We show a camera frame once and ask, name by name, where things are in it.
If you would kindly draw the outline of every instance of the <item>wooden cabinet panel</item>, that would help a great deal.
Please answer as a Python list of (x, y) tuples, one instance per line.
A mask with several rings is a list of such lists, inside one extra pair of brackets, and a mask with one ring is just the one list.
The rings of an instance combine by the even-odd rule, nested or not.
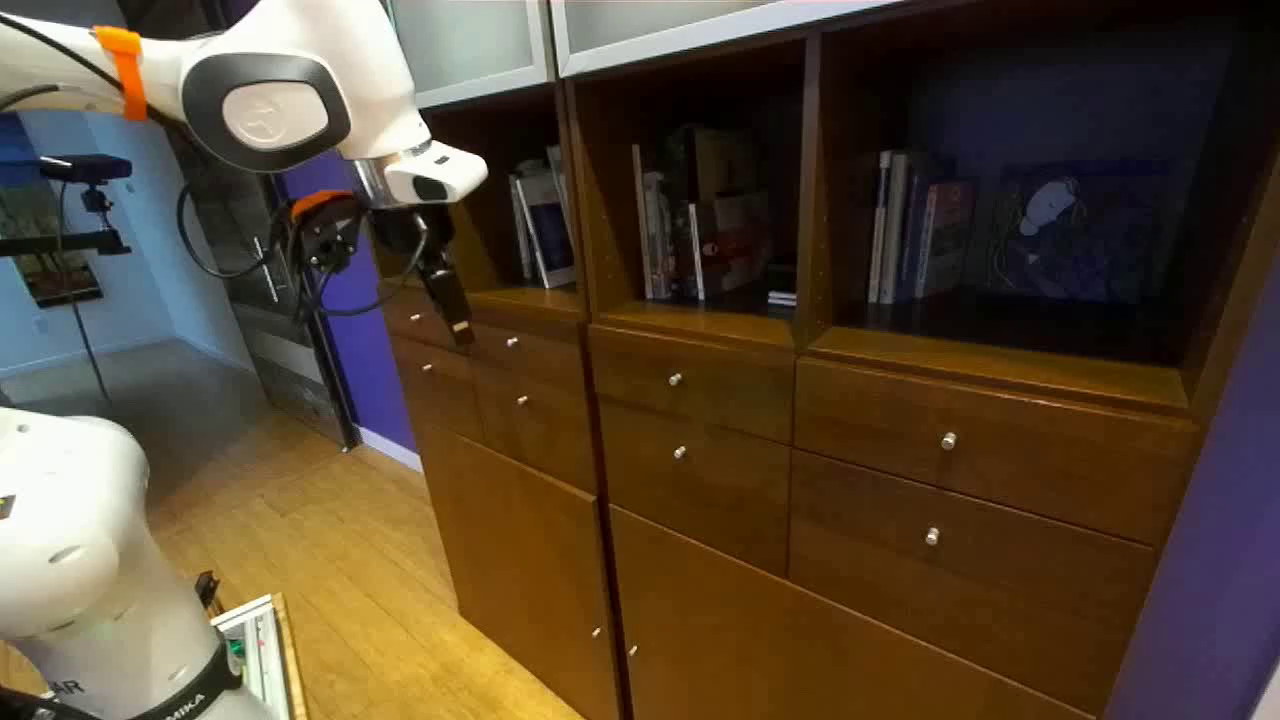
[(597, 453), (587, 395), (562, 384), (523, 379), (489, 364), (472, 364), (480, 438), (586, 491), (597, 491)]
[(405, 384), (407, 422), (418, 430), (426, 463), (448, 434), (480, 438), (476, 395), (472, 395), (472, 364), (448, 350), (392, 342), (396, 370)]
[(1154, 552), (806, 453), (793, 508), (801, 583), (1103, 710)]
[(522, 333), (499, 324), (476, 324), (476, 355), (491, 370), (538, 384), (562, 384), (567, 392), (586, 392), (586, 353), (578, 333), (547, 337), (547, 333)]
[(793, 442), (793, 355), (592, 330), (597, 392), (652, 411)]
[(407, 286), (385, 301), (385, 321), (392, 337), (419, 342), (419, 344), (453, 344), (448, 324), (431, 308), (431, 301), (419, 294), (419, 286)]
[(611, 508), (638, 720), (1079, 717)]
[(1162, 545), (1197, 430), (1174, 416), (801, 362), (797, 446)]
[(430, 487), (462, 613), (586, 717), (619, 717), (597, 500), (472, 442)]
[(608, 400), (600, 425), (611, 506), (785, 573), (793, 449)]

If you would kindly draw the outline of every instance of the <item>open cabinet compartment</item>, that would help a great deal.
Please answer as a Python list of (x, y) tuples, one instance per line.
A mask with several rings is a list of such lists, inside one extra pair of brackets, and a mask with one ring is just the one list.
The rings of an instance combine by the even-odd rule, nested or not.
[[(754, 44), (741, 52), (668, 61), (640, 72), (587, 75), (571, 85), (571, 157), (578, 157), (579, 234), (587, 244), (592, 311), (611, 321), (643, 315), (655, 324), (694, 321), (696, 330), (755, 324), (762, 333), (772, 333), (772, 337), (789, 333), (793, 308), (770, 304), (770, 287), (789, 287), (789, 294), (797, 287), (793, 259), (797, 259), (797, 234), (801, 234), (797, 224), (801, 97), (806, 97), (806, 39), (797, 35)], [(655, 301), (650, 294), (652, 275), (643, 282), (643, 239), (640, 239), (643, 195), (638, 186), (638, 151), (643, 157), (650, 174), (664, 174), (664, 179), (674, 186), (677, 176), (668, 164), (674, 145), (690, 139), (690, 127), (709, 127), (712, 135), (728, 132), (747, 145), (747, 164), (755, 170), (755, 174), (745, 174), (754, 176), (747, 193), (755, 193), (755, 200), (770, 210), (770, 224), (765, 224), (770, 252), (762, 252), (770, 267), (762, 267), (762, 275), (736, 294), (717, 294), (712, 267), (704, 267), (709, 301), (696, 301), (694, 282), (690, 286), (677, 282), (674, 286), (677, 294), (668, 301)]]
[[(518, 304), (518, 308), (562, 308), (579, 315), (579, 294), (571, 286), (543, 287), (522, 259), (522, 203), (511, 200), (511, 176), (523, 164), (554, 164), (547, 151), (562, 150), (562, 97), (555, 87), (528, 87), (511, 97), (491, 97), (476, 104), (430, 108), (426, 121), (431, 135), (470, 150), (489, 162), (489, 179), (462, 203), (448, 210), (453, 219), (453, 259), (472, 304)], [(579, 267), (579, 248), (567, 213), (567, 179), (555, 190), (571, 267)]]
[[(1277, 72), (1277, 49), (1263, 28), (1277, 20), (1189, 0), (988, 0), (828, 31), (823, 311), (840, 330), (1189, 364), (1277, 150), (1280, 117), (1262, 85)], [(930, 229), (945, 224), (947, 200), (930, 213), (934, 179), (911, 174), (901, 219), (907, 267), (895, 267), (904, 294), (874, 304), (884, 150), (947, 162), (934, 179), (952, 190), (937, 190), (937, 200), (967, 195), (967, 213), (952, 213), (967, 229), (958, 219), (952, 287), (940, 282), (934, 296), (922, 294), (911, 252), (945, 239)]]

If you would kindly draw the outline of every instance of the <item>baseboard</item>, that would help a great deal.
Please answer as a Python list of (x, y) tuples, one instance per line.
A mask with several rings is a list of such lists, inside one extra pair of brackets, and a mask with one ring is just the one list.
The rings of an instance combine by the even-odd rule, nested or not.
[(387, 438), (380, 438), (373, 430), (360, 430), (360, 446), (380, 453), (380, 457), (387, 457), (387, 462), (396, 462), (396, 463), (405, 463), (405, 469), (412, 469), (412, 474), (426, 474), (426, 462), (412, 449), (405, 449), (405, 446), (396, 446), (396, 442), (387, 442)]

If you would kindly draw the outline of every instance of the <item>blue wall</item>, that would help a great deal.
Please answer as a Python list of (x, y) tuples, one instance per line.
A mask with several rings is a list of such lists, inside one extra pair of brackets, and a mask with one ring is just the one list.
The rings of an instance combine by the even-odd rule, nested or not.
[[(358, 190), (354, 164), (340, 157), (321, 157), (295, 174), (284, 176), (289, 195), (310, 195), (321, 190)], [(360, 308), (378, 301), (378, 259), (373, 244), (360, 239), (360, 252), (348, 272), (333, 275), (326, 287), (328, 308)], [(363, 311), (363, 315), (333, 315), (328, 321), (333, 344), (340, 374), (348, 379), (354, 405), (358, 405), (358, 425), (396, 442), (402, 449), (418, 449), (396, 362), (392, 362), (392, 342), (385, 311)]]
[(1246, 720), (1280, 662), (1280, 259), (1208, 430), (1113, 720)]

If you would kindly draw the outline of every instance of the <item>shelf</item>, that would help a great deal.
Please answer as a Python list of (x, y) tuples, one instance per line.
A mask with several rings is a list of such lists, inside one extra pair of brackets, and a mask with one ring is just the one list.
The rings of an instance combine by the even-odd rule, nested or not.
[[(819, 315), (878, 337), (1189, 364), (1241, 244), (1234, 216), (1257, 195), (1248, 179), (1222, 190), (1248, 176), (1234, 170), (1246, 139), (1227, 150), (1222, 127), (1263, 104), (1263, 87), (1234, 87), (1277, 63), (1246, 28), (1246, 14), (1203, 0), (992, 0), (828, 31)], [(1241, 135), (1269, 145), (1263, 121)], [(967, 224), (958, 219), (952, 282), (930, 301), (867, 301), (878, 248), (894, 248), (878, 244), (882, 151), (911, 151), (904, 252), (922, 248), (930, 190), (961, 190)], [(1058, 190), (1066, 210), (1028, 224)]]
[[(741, 266), (755, 272), (789, 267), (797, 259), (801, 93), (806, 39), (682, 61), (650, 68), (643, 75), (619, 72), (571, 85), (567, 117), (592, 311), (643, 301), (674, 308), (696, 304), (701, 294), (690, 237), (747, 248), (745, 257), (770, 248)], [(650, 179), (640, 193), (638, 157), (643, 162), (643, 176), (662, 179), (674, 259), (650, 252), (655, 239), (643, 239), (643, 224), (655, 229), (652, 216), (662, 210), (652, 203), (655, 193)], [(704, 234), (690, 234), (690, 203), (701, 210), (696, 224)], [(741, 237), (717, 234), (720, 219), (741, 219)], [(772, 315), (762, 275), (747, 287), (717, 296), (712, 266), (717, 252), (704, 252), (709, 308)]]
[(901, 0), (717, 0), (717, 4), (571, 4), (554, 0), (555, 52), (565, 75), (608, 72), (640, 61), (720, 49), (754, 35), (789, 31), (801, 26), (867, 20), (904, 8)]
[(961, 377), (992, 389), (1035, 389), (1077, 400), (1127, 405), (1146, 411), (1189, 411), (1185, 377), (1175, 370), (1053, 355), (1026, 350), (952, 344), (930, 337), (828, 330), (806, 350), (808, 355), (858, 362), (895, 374)]
[(538, 275), (523, 275), (522, 237), (523, 219), (511, 210), (511, 176), (528, 174), (528, 164), (547, 170), (547, 150), (562, 150), (562, 97), (555, 87), (523, 87), (509, 97), (489, 97), (472, 104), (448, 104), (426, 113), (431, 132), (456, 150), (470, 150), (489, 162), (489, 179), (465, 200), (453, 203), (456, 234), (456, 267), (470, 294), (489, 287), (533, 287)]
[(541, 0), (392, 0), (387, 15), (419, 108), (499, 97), (555, 75)]

